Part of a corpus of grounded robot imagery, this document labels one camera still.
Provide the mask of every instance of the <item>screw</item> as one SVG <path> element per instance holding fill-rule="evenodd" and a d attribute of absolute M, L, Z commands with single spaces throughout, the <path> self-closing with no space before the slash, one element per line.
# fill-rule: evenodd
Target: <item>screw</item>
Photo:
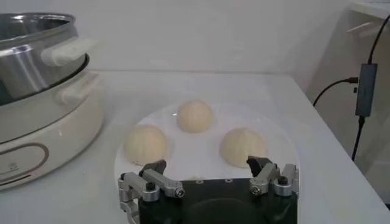
<path fill-rule="evenodd" d="M 250 189 L 250 192 L 253 194 L 253 195 L 259 195 L 261 192 L 260 192 L 260 189 L 258 187 L 252 187 Z"/>
<path fill-rule="evenodd" d="M 185 191 L 184 191 L 183 189 L 179 188 L 179 189 L 177 189 L 177 190 L 175 191 L 175 195 L 176 195 L 176 197 L 178 197 L 178 198 L 182 198 L 182 197 L 184 197 L 184 195 L 185 195 Z"/>
<path fill-rule="evenodd" d="M 285 176 L 278 177 L 278 184 L 286 186 L 288 184 L 288 179 Z"/>
<path fill-rule="evenodd" d="M 147 182 L 146 183 L 146 190 L 147 191 L 154 191 L 156 189 L 156 184 L 153 182 Z"/>

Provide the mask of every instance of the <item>white electric cooker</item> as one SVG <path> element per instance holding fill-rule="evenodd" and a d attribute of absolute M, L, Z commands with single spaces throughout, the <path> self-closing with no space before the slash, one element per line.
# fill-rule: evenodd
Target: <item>white electric cooker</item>
<path fill-rule="evenodd" d="M 0 14 L 0 190 L 40 177 L 81 152 L 103 121 L 72 15 Z"/>

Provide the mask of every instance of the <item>countertop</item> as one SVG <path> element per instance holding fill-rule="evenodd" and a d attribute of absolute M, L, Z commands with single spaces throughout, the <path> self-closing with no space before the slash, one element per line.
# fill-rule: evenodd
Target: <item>countertop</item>
<path fill-rule="evenodd" d="M 105 121 L 79 156 L 31 183 L 0 192 L 1 223 L 127 223 L 114 159 L 143 117 L 191 97 L 271 101 L 300 160 L 299 223 L 388 223 L 390 212 L 294 80 L 282 75 L 95 71 L 104 78 Z"/>

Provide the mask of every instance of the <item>stainless steel pot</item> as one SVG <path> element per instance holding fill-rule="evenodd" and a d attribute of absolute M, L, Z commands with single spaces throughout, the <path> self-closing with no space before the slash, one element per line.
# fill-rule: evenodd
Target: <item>stainless steel pot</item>
<path fill-rule="evenodd" d="M 0 14 L 0 105 L 58 85 L 82 66 L 90 43 L 78 38 L 74 21 L 66 14 Z"/>

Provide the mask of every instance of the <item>black cable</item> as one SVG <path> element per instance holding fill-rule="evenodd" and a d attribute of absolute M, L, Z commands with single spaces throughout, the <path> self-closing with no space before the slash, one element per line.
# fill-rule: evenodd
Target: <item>black cable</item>
<path fill-rule="evenodd" d="M 386 25 L 386 23 L 388 23 L 389 19 L 390 19 L 390 15 L 388 15 L 388 17 L 383 22 L 382 26 L 379 29 L 377 37 L 375 38 L 374 44 L 372 45 L 372 48 L 371 48 L 370 56 L 368 57 L 368 61 L 367 61 L 367 64 L 369 64 L 369 65 L 372 64 L 372 56 L 374 55 L 374 50 L 377 47 L 377 43 L 378 43 L 378 40 L 380 38 L 380 35 L 382 34 L 383 29 L 385 28 L 385 25 Z"/>
<path fill-rule="evenodd" d="M 358 134 L 356 135 L 355 145 L 353 146 L 353 152 L 352 152 L 352 156 L 351 156 L 352 161 L 355 160 L 356 152 L 358 151 L 360 135 L 361 135 L 361 131 L 363 130 L 363 125 L 364 125 L 365 121 L 366 121 L 365 117 L 363 117 L 363 116 L 359 117 L 359 129 L 358 129 Z"/>
<path fill-rule="evenodd" d="M 359 78 L 358 78 L 358 77 L 351 77 L 351 78 L 347 78 L 347 79 L 338 80 L 338 81 L 336 81 L 336 82 L 334 82 L 334 83 L 328 85 L 327 87 L 325 87 L 325 89 L 323 89 L 323 90 L 321 91 L 321 93 L 318 94 L 316 100 L 315 100 L 314 103 L 313 103 L 313 106 L 314 106 L 314 107 L 316 106 L 316 104 L 317 104 L 318 100 L 320 99 L 320 97 L 321 97 L 328 89 L 330 89 L 331 87 L 333 87 L 333 86 L 335 86 L 335 85 L 337 85 L 337 84 L 339 84 L 339 83 L 358 83 L 358 82 L 359 82 Z"/>

